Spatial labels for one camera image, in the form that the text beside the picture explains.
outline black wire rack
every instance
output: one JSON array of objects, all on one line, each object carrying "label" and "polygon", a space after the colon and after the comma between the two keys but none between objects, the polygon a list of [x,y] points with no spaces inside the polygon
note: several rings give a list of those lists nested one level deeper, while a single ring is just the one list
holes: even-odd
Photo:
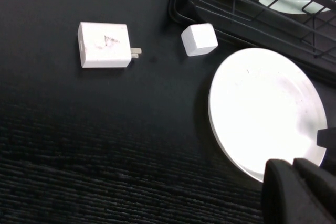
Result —
[{"label": "black wire rack", "polygon": [[275,10],[278,1],[170,0],[169,11],[185,25],[212,23],[220,39],[241,47],[277,51],[311,77],[336,85],[336,0],[307,0],[300,14]]}]

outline metal wire rack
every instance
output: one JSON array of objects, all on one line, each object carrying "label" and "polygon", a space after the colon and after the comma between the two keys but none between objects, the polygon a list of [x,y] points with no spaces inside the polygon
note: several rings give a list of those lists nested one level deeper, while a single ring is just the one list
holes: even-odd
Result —
[{"label": "metal wire rack", "polygon": [[276,10],[280,1],[170,0],[169,11],[186,25],[212,23],[219,38],[242,47],[278,51],[310,76],[335,85],[336,0],[306,0],[296,14]]}]

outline black surface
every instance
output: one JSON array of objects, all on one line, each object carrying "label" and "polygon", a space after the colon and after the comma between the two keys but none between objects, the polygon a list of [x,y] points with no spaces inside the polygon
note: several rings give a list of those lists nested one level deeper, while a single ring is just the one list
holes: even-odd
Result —
[{"label": "black surface", "polygon": [[[207,120],[235,48],[187,58],[168,1],[0,0],[0,223],[262,223],[261,184]],[[128,24],[143,54],[82,70],[80,21]],[[336,126],[336,90],[315,85]]]}]

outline wire grid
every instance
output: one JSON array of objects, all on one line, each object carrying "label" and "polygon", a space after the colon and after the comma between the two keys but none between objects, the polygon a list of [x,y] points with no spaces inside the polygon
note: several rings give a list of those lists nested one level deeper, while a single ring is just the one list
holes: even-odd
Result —
[{"label": "wire grid", "polygon": [[321,6],[312,14],[307,11],[313,3],[309,1],[301,9],[305,14],[288,15],[272,9],[277,1],[264,6],[260,0],[192,0],[203,10],[229,19],[231,23],[261,32],[336,65],[336,13]]}]

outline wall charger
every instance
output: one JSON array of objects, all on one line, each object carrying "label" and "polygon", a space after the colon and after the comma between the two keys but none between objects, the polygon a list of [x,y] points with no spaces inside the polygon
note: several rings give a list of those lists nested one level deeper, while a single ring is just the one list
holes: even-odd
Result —
[{"label": "wall charger", "polygon": [[81,22],[78,28],[83,68],[125,68],[141,48],[131,48],[126,24]]}]

